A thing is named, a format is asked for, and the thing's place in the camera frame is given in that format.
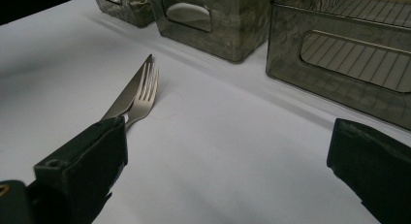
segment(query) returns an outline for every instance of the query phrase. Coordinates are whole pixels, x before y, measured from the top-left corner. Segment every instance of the fork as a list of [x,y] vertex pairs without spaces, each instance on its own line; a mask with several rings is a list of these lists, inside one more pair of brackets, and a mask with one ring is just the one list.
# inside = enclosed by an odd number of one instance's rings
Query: fork
[[158,86],[158,67],[154,63],[144,65],[142,69],[142,79],[133,105],[128,111],[128,120],[126,122],[126,131],[138,120],[145,118],[151,111]]

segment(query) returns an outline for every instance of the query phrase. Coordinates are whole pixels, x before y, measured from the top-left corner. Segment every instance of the black plastic part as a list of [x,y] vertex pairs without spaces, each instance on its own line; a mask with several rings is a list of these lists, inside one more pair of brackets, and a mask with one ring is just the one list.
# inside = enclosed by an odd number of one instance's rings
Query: black plastic part
[[68,1],[70,0],[0,0],[0,25]]
[[381,223],[411,223],[409,146],[366,125],[337,119],[327,166]]
[[34,167],[28,190],[38,222],[91,223],[126,164],[124,118],[93,124]]
[[0,223],[35,224],[34,213],[23,182],[0,182]]

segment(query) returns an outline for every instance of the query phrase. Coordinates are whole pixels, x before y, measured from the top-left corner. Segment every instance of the tabletop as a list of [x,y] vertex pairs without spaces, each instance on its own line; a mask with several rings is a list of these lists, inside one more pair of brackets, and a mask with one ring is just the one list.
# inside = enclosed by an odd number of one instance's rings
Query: tabletop
[[378,223],[326,165],[337,118],[411,136],[267,77],[267,42],[231,64],[73,0],[0,26],[0,180],[98,121],[152,53],[155,106],[96,224]]

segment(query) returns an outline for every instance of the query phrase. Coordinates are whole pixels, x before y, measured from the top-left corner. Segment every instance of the storage bin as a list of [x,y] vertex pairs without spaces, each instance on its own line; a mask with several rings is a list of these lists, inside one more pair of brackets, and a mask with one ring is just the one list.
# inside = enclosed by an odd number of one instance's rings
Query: storage bin
[[139,28],[154,21],[149,0],[96,0],[103,13],[122,19]]
[[269,37],[269,0],[151,0],[160,34],[233,63]]
[[410,0],[271,0],[266,71],[411,130]]

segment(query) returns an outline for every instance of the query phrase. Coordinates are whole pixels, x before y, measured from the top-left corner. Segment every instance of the white tablecloth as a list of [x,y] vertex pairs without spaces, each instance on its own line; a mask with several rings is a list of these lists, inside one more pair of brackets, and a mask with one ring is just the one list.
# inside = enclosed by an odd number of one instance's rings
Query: white tablecloth
[[267,43],[220,58],[74,0],[0,26],[0,180],[98,121],[146,57],[157,102],[128,132],[129,165],[98,224],[378,221],[326,165],[336,118],[411,145],[394,126],[269,79]]

